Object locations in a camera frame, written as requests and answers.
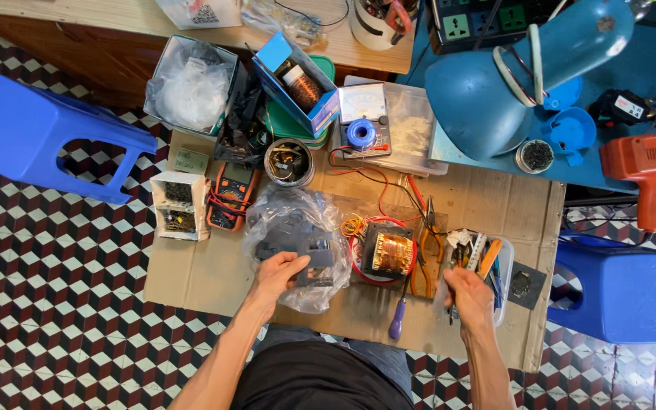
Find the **desk lamp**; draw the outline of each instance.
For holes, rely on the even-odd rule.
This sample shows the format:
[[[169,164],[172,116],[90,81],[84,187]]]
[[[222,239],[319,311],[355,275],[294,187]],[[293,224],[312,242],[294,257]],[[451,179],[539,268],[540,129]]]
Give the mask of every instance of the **desk lamp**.
[[[468,157],[485,161],[525,140],[533,121],[531,107],[543,104],[543,90],[619,54],[633,27],[634,17],[624,0],[580,0],[541,28],[531,25],[529,35],[508,50],[447,55],[426,70],[424,88],[452,143]],[[539,38],[533,48],[540,46],[540,58],[535,60],[532,36]],[[542,75],[534,78],[533,72]],[[542,86],[537,88],[534,81],[539,79]],[[516,86],[515,93],[511,86]],[[524,95],[530,102],[521,102]]]

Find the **purple screwdriver handle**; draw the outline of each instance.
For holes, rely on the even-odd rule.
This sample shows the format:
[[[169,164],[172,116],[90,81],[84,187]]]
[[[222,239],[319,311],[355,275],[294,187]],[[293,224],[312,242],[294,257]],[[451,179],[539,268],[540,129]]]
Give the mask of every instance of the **purple screwdriver handle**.
[[[393,340],[398,340],[399,336],[402,335],[402,319],[404,318],[404,308],[406,306],[407,303],[403,298],[399,299],[399,303],[396,304],[394,320],[391,321],[391,326],[388,327],[388,337]]]

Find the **green container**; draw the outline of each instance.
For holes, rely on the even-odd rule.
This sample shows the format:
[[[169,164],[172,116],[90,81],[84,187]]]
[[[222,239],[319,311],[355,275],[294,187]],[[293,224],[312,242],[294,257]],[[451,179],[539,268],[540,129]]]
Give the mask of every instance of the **green container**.
[[[325,73],[331,81],[335,80],[335,66],[330,58],[322,55],[309,55],[311,60],[318,68]],[[281,107],[277,101],[270,99],[268,101],[267,114],[265,115],[265,126],[275,138],[296,138],[307,145],[309,148],[322,147],[327,141],[328,131],[333,127],[326,128],[318,138],[303,128],[290,114]]]

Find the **hand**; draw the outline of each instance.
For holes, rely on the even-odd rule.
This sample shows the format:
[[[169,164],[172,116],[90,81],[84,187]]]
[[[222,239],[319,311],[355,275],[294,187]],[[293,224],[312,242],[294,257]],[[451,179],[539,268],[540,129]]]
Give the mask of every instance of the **hand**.
[[[269,318],[275,312],[275,303],[280,295],[295,286],[293,276],[302,271],[310,261],[310,256],[298,257],[296,252],[280,252],[267,259],[257,268],[248,298],[259,301]]]
[[[494,333],[493,303],[495,294],[473,271],[465,268],[445,269],[442,274],[450,287],[445,298],[445,306],[454,302],[460,313],[463,339],[468,336],[479,336],[483,333]]]

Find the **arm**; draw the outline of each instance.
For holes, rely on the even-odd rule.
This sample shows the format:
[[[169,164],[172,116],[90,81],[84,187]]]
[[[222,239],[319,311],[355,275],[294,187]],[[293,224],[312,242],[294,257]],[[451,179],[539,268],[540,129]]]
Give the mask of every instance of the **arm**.
[[[445,305],[460,313],[460,336],[467,349],[472,406],[477,410],[515,409],[510,378],[495,339],[493,291],[472,271],[445,269],[450,287]]]
[[[254,339],[275,312],[280,294],[294,285],[290,279],[310,259],[297,257],[294,252],[280,252],[260,265],[237,314],[199,370],[171,402],[170,410],[229,408]]]

